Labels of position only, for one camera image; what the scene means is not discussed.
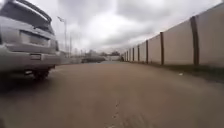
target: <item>silver suv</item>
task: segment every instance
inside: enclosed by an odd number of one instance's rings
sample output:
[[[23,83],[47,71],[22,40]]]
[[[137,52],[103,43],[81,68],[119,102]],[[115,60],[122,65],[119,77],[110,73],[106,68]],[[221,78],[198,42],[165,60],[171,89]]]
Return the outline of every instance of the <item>silver suv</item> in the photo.
[[[59,62],[51,18],[25,0],[1,2],[0,73],[30,73],[44,79]]]

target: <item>car rear bumper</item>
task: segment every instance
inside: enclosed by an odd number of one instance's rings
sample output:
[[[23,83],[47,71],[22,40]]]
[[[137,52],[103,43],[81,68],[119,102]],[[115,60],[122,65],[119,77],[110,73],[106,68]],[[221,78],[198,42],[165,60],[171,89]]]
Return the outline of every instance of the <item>car rear bumper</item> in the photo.
[[[4,45],[0,45],[0,72],[52,68],[58,64],[58,55],[41,54],[41,60],[32,60],[30,53],[11,52]]]

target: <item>tree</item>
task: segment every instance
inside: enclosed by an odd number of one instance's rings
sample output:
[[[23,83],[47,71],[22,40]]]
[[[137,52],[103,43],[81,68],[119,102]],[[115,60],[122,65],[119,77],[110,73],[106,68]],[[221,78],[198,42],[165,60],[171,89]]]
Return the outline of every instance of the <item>tree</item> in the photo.
[[[120,56],[120,53],[118,51],[113,51],[110,55],[111,56]]]
[[[100,55],[101,55],[101,56],[107,56],[107,53],[102,52],[102,53],[100,53]]]

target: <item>car rear window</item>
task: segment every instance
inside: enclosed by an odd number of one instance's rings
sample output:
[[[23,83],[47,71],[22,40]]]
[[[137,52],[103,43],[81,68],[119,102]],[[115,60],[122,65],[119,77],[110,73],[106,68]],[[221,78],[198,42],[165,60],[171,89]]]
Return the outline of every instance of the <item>car rear window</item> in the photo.
[[[26,5],[9,2],[2,8],[2,10],[0,11],[0,15],[17,21],[28,23],[51,34],[54,33],[50,23],[43,16],[31,10]]]

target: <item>light pole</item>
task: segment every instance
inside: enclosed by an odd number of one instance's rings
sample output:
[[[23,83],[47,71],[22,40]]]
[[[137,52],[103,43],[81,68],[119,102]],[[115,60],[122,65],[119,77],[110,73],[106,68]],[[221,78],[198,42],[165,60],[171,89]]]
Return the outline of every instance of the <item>light pole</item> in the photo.
[[[72,35],[70,35],[70,57],[72,57]]]
[[[64,23],[65,26],[65,51],[67,51],[67,21],[65,19],[62,19],[61,17],[58,16],[58,19]]]

